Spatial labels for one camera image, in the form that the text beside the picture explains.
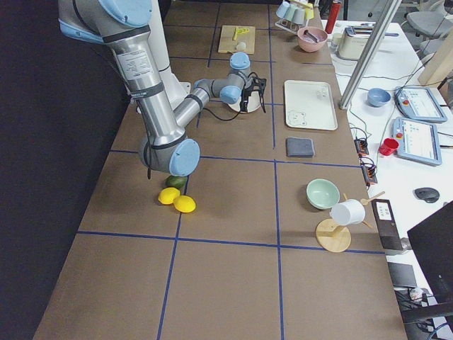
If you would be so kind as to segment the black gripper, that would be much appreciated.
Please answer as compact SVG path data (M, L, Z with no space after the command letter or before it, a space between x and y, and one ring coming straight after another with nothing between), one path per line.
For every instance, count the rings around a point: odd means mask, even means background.
M241 92L241 100L239 102L239 111L247 112L248 111L248 102L249 97L251 96L251 86L244 87Z

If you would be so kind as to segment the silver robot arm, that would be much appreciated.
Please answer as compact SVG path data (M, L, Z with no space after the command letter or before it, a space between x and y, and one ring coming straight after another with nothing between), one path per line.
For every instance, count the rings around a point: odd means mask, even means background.
M144 120L143 164L173 176L194 172L200 147L185 128L212 98L246 107L253 83L248 55L234 53L225 78L196 81L176 99L178 80L169 65L157 1L59 1L58 7L65 36L111 49Z

